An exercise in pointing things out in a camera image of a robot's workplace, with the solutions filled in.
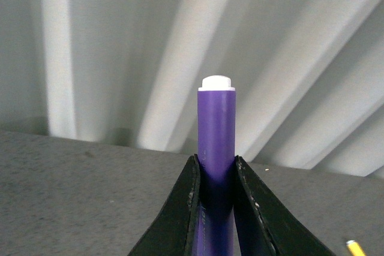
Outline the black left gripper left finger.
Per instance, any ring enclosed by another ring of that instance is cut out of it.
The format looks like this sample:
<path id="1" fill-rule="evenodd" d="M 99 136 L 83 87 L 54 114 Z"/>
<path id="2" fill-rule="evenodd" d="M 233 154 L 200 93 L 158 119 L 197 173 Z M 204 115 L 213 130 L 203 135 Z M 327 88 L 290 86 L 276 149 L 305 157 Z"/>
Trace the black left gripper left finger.
<path id="1" fill-rule="evenodd" d="M 130 255 L 193 255 L 199 218 L 200 167 L 190 156 L 155 220 Z"/>

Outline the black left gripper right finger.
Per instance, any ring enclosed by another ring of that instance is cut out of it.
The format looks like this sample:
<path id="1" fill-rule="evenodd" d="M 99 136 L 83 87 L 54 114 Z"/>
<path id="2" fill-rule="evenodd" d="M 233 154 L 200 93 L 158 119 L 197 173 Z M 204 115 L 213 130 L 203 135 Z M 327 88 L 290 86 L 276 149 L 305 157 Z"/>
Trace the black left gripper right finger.
<path id="1" fill-rule="evenodd" d="M 233 208 L 241 255 L 334 255 L 300 223 L 241 156 Z"/>

